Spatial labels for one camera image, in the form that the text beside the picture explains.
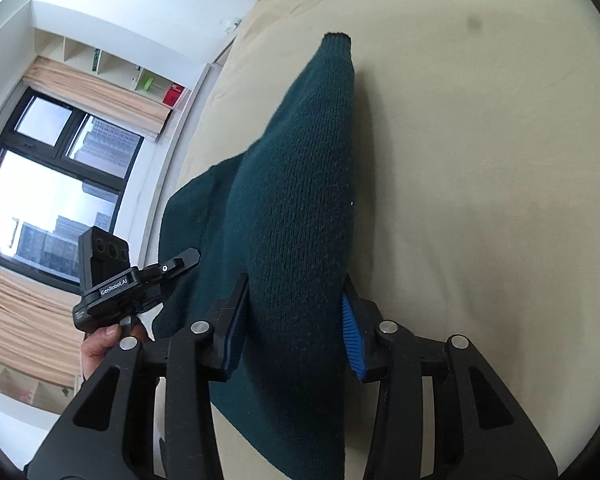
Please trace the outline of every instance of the human hand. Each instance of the human hand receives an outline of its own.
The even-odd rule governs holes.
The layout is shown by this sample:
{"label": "human hand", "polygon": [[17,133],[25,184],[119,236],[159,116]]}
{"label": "human hand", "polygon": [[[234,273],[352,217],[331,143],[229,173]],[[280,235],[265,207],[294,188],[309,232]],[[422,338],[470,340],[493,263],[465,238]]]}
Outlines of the human hand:
{"label": "human hand", "polygon": [[[91,377],[96,368],[102,364],[109,350],[120,340],[121,334],[122,327],[120,325],[111,325],[97,329],[82,342],[80,360],[85,379]],[[141,342],[149,341],[149,335],[142,323],[133,327],[131,335]]]}

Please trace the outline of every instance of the curtain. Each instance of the curtain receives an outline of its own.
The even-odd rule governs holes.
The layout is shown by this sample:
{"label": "curtain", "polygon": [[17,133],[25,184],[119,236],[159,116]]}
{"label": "curtain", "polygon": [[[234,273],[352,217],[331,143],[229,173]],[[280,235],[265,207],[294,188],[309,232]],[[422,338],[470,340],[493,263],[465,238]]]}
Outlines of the curtain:
{"label": "curtain", "polygon": [[79,300],[0,267],[0,363],[73,388],[83,338],[72,320]]}
{"label": "curtain", "polygon": [[34,90],[150,139],[160,134],[171,111],[166,105],[45,57],[36,58],[23,81]]}

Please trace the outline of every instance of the silver screw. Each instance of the silver screw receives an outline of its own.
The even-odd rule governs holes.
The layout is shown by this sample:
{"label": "silver screw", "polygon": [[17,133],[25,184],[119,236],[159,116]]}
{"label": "silver screw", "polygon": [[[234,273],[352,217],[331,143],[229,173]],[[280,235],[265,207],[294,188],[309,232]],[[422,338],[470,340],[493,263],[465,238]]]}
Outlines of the silver screw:
{"label": "silver screw", "polygon": [[207,330],[209,330],[209,323],[206,321],[197,321],[193,325],[191,325],[191,331],[194,334],[203,334]]}
{"label": "silver screw", "polygon": [[138,339],[129,336],[125,337],[122,341],[120,341],[120,348],[122,348],[123,350],[131,350],[132,348],[135,348],[137,344]]}
{"label": "silver screw", "polygon": [[464,350],[469,346],[469,340],[463,335],[455,335],[451,338],[451,344],[456,348]]}
{"label": "silver screw", "polygon": [[383,334],[395,334],[398,332],[398,326],[393,321],[383,321],[378,325],[378,328]]}

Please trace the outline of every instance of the window frame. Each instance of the window frame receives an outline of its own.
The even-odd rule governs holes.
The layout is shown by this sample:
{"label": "window frame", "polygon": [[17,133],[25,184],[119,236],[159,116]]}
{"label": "window frame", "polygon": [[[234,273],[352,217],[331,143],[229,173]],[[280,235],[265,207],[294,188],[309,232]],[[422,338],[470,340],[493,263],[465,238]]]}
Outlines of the window frame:
{"label": "window frame", "polygon": [[[41,142],[40,140],[27,137],[24,134],[20,134],[16,130],[21,117],[23,116],[24,112],[27,111],[30,104],[32,104],[35,97],[39,97],[45,101],[59,105],[63,108],[67,108],[72,112],[67,119],[67,122],[64,124],[62,132],[58,136],[55,145],[53,146]],[[87,182],[88,184],[97,186],[105,191],[116,193],[118,195],[118,200],[116,201],[113,215],[111,216],[111,224],[109,226],[109,232],[112,233],[116,225],[116,219],[118,218],[118,212],[120,211],[120,205],[122,204],[122,198],[125,193],[126,184],[128,183],[129,176],[131,175],[133,166],[136,162],[136,158],[138,158],[138,153],[140,152],[144,137],[136,134],[135,132],[131,132],[138,135],[140,140],[133,155],[131,156],[131,160],[128,168],[126,169],[124,178],[106,173],[102,170],[97,170],[91,166],[83,164],[82,162],[78,162],[77,160],[69,158],[69,156],[66,154],[69,145],[78,135],[81,126],[89,116],[94,115],[80,110],[80,108],[77,108],[73,105],[47,96],[41,92],[27,88],[22,97],[19,99],[18,103],[15,105],[14,109],[11,111],[4,128],[0,132],[0,164],[5,153],[10,151],[28,160],[41,164],[42,166],[55,170],[58,173],[65,174],[82,182]],[[14,270],[19,274],[37,280],[45,285],[59,288],[67,292],[72,292],[74,294],[80,294],[80,286],[75,282],[60,278],[59,276],[55,276],[54,274],[45,272],[44,270],[28,266],[23,262],[19,262],[13,258],[4,256],[2,253],[0,253],[0,266]]]}

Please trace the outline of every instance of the mattress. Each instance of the mattress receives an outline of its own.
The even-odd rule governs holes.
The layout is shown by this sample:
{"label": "mattress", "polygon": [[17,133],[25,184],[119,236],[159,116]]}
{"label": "mattress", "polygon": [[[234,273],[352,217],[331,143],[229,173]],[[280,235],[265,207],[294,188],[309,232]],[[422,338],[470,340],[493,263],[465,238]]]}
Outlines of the mattress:
{"label": "mattress", "polygon": [[[260,137],[329,31],[350,35],[356,69],[356,288],[416,335],[467,335],[563,470],[600,423],[599,13],[590,0],[262,0],[180,185]],[[353,479],[376,399],[348,389]],[[284,478],[214,415],[226,478]]]}

